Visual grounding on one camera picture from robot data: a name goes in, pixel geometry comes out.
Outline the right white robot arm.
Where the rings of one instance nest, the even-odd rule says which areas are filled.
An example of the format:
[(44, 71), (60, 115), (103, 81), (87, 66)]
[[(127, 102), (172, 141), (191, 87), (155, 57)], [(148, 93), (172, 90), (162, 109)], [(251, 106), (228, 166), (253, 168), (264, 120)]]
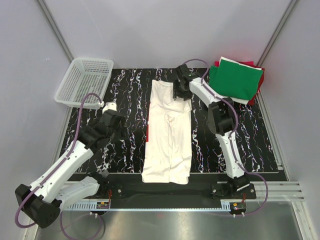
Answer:
[(207, 125), (218, 139), (225, 160), (228, 195), (239, 198), (250, 182), (236, 142), (239, 121), (234, 101), (215, 92), (200, 76), (191, 72), (186, 64), (179, 65), (174, 72), (173, 99), (186, 101), (196, 95), (207, 107)]

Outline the white t shirt red print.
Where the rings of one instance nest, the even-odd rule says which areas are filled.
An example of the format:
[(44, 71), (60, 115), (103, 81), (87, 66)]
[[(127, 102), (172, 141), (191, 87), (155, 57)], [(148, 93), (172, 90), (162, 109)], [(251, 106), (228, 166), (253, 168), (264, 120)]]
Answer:
[(192, 102), (173, 98), (173, 83), (152, 81), (143, 183), (189, 182), (192, 165)]

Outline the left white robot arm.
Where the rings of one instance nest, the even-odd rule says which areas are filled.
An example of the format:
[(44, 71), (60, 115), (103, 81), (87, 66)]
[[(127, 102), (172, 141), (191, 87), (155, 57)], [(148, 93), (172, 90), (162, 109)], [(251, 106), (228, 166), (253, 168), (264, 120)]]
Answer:
[(102, 116), (92, 125), (76, 131), (71, 145), (44, 174), (30, 185), (20, 184), (15, 190), (18, 212), (25, 213), (33, 224), (50, 226), (67, 207), (86, 198), (103, 198), (109, 193), (108, 171), (91, 172), (68, 187), (65, 183), (87, 160), (110, 143), (128, 135), (126, 118), (115, 102), (108, 102)]

